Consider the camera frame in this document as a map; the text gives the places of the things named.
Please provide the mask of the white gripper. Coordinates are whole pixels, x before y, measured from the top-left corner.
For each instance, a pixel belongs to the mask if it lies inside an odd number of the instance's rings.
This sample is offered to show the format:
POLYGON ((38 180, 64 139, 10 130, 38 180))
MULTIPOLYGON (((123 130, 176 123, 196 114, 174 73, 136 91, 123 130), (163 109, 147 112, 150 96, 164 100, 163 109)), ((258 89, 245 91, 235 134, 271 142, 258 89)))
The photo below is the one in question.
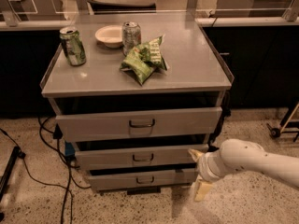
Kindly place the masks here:
POLYGON ((230 174, 231 169, 226 166, 221 158, 219 151, 203 153, 199 150, 189 148, 189 154, 197 162, 197 171, 204 179, 197 178, 195 181, 193 199, 201 202, 205 199, 213 184, 226 175, 230 174))

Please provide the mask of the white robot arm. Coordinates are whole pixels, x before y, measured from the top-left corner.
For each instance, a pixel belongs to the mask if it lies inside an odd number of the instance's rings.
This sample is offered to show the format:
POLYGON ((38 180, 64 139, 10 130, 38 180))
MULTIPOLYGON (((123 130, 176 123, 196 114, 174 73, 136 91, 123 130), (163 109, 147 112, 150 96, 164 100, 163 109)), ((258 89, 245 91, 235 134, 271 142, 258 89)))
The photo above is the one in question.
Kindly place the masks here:
POLYGON ((195 182, 194 200, 201 202, 212 184, 227 175, 252 171, 267 175, 294 189, 299 189, 299 159, 266 152, 257 143, 228 139, 218 150, 203 153, 196 149, 188 152, 196 163, 198 180, 195 182))

